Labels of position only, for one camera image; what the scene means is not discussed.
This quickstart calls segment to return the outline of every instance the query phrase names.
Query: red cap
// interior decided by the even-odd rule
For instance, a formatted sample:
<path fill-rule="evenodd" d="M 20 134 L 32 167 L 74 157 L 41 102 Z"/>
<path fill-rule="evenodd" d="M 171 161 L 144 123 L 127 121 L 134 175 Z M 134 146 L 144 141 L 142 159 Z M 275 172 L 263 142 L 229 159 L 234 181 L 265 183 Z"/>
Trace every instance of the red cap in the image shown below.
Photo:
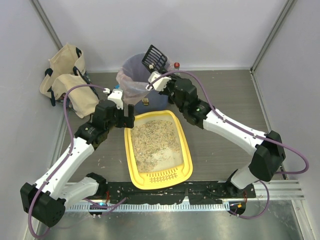
<path fill-rule="evenodd" d="M 180 68 L 180 63 L 175 62 L 173 66 L 174 66 L 175 69 L 178 69 L 178 68 Z"/>

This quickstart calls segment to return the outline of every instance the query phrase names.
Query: litter box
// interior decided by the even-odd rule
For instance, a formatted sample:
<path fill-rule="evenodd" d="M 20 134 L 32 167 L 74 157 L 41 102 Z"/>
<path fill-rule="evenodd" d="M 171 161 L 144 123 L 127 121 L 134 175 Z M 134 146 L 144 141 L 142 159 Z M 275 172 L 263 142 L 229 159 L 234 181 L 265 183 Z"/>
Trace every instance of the litter box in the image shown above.
<path fill-rule="evenodd" d="M 149 121 L 170 121 L 174 128 L 176 143 L 179 145 L 180 158 L 172 160 L 168 168 L 166 166 L 155 166 L 156 171 L 141 172 L 138 170 L 134 146 L 132 140 L 132 133 L 134 131 L 130 128 L 124 130 L 124 143 L 128 168 L 132 183 L 139 189 L 152 190 L 167 188 L 186 181 L 192 174 L 193 165 L 190 156 L 189 147 L 181 124 L 173 112 L 168 110 L 152 111 L 135 116 L 134 127 L 146 124 Z"/>

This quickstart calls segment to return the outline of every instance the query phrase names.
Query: floor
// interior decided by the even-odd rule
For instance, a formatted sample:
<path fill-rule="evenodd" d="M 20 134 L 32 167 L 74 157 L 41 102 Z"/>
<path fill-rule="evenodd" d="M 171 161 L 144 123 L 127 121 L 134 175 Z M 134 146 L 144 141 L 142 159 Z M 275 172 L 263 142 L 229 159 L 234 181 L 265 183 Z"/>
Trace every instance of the floor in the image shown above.
<path fill-rule="evenodd" d="M 201 79 L 212 103 L 227 116 L 256 130 L 267 131 L 264 116 L 255 87 L 248 70 L 194 71 Z M 90 78 L 96 85 L 113 88 L 117 85 L 116 73 L 92 73 Z M 205 99 L 200 88 L 198 95 Z M 168 109 L 179 118 L 190 149 L 193 173 L 189 180 L 226 180 L 237 168 L 251 161 L 250 156 L 225 138 L 196 126 L 183 118 L 174 105 Z M 73 112 L 70 114 L 73 132 L 86 122 Z M 70 143 L 65 136 L 63 150 Z M 124 129 L 114 128 L 108 139 L 77 169 L 69 182 L 78 182 L 86 174 L 95 172 L 107 181 L 130 181 L 124 144 Z"/>
<path fill-rule="evenodd" d="M 255 216 L 265 201 L 249 201 L 245 215 Z M 42 234 L 47 227 L 38 229 Z M 67 212 L 46 240 L 302 240 L 290 200 L 271 201 L 268 211 L 254 220 L 226 211 L 112 212 L 101 218 L 87 211 Z"/>

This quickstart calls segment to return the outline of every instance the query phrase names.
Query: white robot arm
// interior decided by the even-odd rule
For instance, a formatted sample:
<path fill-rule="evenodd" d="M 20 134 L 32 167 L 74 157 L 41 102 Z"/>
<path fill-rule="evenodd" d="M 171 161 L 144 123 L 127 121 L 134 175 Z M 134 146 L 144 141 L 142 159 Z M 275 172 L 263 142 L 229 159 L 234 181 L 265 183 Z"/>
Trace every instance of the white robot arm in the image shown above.
<path fill-rule="evenodd" d="M 149 64 L 148 52 L 146 56 L 144 57 L 144 61 L 146 61 L 144 65 L 147 67 Z M 249 164 L 237 169 L 227 180 L 227 191 L 232 196 L 236 196 L 246 186 L 258 180 L 269 182 L 272 179 L 286 157 L 284 148 L 255 136 L 264 136 L 282 143 L 278 133 L 271 131 L 267 134 L 255 130 L 227 117 L 218 109 L 213 111 L 207 102 L 198 98 L 197 88 L 187 78 L 181 78 L 175 74 L 161 78 L 160 76 L 159 72 L 152 69 L 148 79 L 150 85 L 152 84 L 152 89 L 158 91 L 159 94 L 168 95 L 188 123 L 223 136 L 244 149 L 252 157 Z M 252 135 L 227 123 L 226 120 L 252 133 Z"/>
<path fill-rule="evenodd" d="M 116 128 L 133 128 L 134 106 L 128 106 L 128 116 L 124 116 L 123 92 L 114 89 L 107 99 L 101 100 L 89 122 L 80 126 L 73 138 L 72 153 L 69 146 L 58 161 L 33 185 L 25 183 L 20 189 L 23 209 L 29 212 L 31 202 L 44 182 L 48 182 L 38 196 L 32 216 L 48 227 L 53 227 L 62 218 L 66 209 L 87 197 L 102 197 L 107 189 L 107 181 L 102 176 L 89 173 L 80 182 L 66 187 L 66 183 L 81 163 L 107 139 L 109 131 Z M 58 170 L 65 157 L 67 161 Z"/>

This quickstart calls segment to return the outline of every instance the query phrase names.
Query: small bottle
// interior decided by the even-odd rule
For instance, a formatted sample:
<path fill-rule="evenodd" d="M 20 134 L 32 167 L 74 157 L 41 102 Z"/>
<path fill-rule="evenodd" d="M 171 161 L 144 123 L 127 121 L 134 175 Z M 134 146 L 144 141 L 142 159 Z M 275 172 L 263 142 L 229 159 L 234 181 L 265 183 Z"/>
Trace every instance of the small bottle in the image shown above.
<path fill-rule="evenodd" d="M 179 69 L 180 69 L 180 63 L 178 63 L 178 62 L 175 62 L 175 63 L 173 64 L 173 66 L 174 66 L 174 70 L 179 70 Z M 180 72 L 176 72 L 175 75 L 181 77 Z"/>

